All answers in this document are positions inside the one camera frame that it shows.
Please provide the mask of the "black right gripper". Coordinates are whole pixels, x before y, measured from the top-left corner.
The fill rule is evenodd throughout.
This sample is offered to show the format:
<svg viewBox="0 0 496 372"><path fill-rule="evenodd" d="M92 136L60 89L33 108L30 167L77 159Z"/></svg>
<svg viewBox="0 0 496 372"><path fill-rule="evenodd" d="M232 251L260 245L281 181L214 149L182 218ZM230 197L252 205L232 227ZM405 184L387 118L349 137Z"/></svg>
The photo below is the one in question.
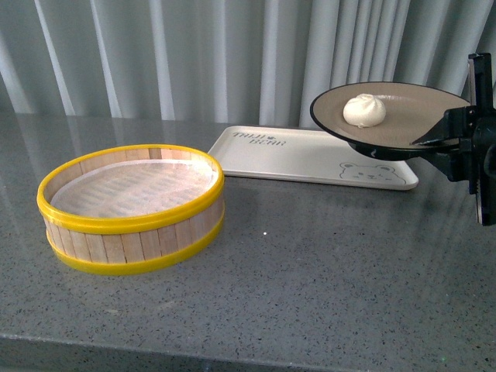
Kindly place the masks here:
<svg viewBox="0 0 496 372"><path fill-rule="evenodd" d="M451 108L424 135L411 145L437 146L448 140L464 139L458 146L436 147L425 154L427 160L449 181L469 181L469 193L476 196L477 221L495 224L495 108L491 55L473 53L468 57L470 103Z"/></svg>

